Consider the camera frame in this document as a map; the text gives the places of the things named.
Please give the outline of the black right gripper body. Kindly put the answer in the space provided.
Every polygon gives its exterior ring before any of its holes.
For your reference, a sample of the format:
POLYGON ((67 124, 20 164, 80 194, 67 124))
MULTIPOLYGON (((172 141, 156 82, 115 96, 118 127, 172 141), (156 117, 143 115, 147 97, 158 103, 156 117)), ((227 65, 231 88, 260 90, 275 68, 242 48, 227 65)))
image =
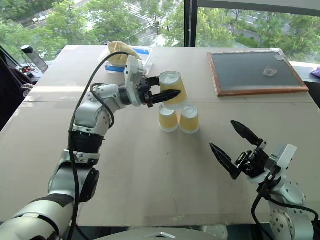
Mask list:
POLYGON ((243 152, 235 161, 237 169, 245 173, 250 178, 255 178, 265 172, 265 165, 269 156, 264 152, 267 142, 259 140, 254 151, 243 152))

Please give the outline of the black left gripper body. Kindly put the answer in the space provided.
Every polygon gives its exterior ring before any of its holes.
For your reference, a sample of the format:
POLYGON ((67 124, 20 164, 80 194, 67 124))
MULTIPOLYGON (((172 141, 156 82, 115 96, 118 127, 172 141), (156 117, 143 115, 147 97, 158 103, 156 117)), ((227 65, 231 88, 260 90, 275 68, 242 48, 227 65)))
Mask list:
POLYGON ((147 105, 148 108, 153 107, 152 93, 150 91, 151 86, 148 82, 148 78, 143 76, 142 79, 135 87, 138 95, 138 99, 143 105, 147 105))

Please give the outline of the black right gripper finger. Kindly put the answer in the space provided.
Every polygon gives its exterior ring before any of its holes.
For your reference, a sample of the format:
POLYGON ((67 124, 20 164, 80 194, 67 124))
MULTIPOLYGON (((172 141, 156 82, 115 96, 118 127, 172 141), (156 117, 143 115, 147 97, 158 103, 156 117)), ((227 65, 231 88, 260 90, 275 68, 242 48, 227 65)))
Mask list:
POLYGON ((235 164, 233 164, 231 158, 212 142, 210 142, 209 145, 218 162, 227 170, 231 178, 236 180, 241 171, 236 167, 235 164))
POLYGON ((248 127, 235 120, 231 120, 230 122, 234 130, 251 145, 259 147, 262 144, 263 140, 256 136, 248 127))

